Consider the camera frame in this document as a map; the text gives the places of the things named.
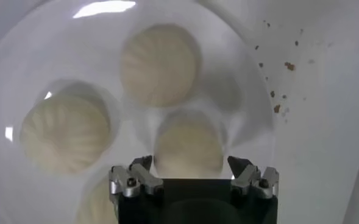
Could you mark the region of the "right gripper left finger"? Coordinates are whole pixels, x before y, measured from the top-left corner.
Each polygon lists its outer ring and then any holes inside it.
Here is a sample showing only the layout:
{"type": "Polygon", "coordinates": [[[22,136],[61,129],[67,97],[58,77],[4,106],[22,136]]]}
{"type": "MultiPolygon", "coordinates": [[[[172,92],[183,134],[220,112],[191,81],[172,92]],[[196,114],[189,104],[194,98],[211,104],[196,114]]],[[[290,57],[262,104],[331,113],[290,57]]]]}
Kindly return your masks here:
{"type": "Polygon", "coordinates": [[[147,195],[160,193],[163,180],[149,172],[152,161],[153,156],[149,155],[134,159],[128,168],[113,166],[108,173],[110,198],[118,198],[120,195],[134,198],[142,192],[147,195]]]}

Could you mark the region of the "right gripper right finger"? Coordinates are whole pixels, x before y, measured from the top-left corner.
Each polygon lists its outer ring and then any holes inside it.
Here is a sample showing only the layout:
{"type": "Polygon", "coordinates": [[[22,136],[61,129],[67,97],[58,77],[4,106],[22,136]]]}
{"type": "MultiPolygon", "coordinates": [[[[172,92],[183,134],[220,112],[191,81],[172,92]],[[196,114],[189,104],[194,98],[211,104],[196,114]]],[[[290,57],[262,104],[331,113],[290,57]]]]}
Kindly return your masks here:
{"type": "Polygon", "coordinates": [[[271,199],[279,194],[279,172],[274,167],[261,170],[248,159],[229,156],[227,158],[234,179],[231,189],[246,196],[250,192],[260,199],[271,199]]]}

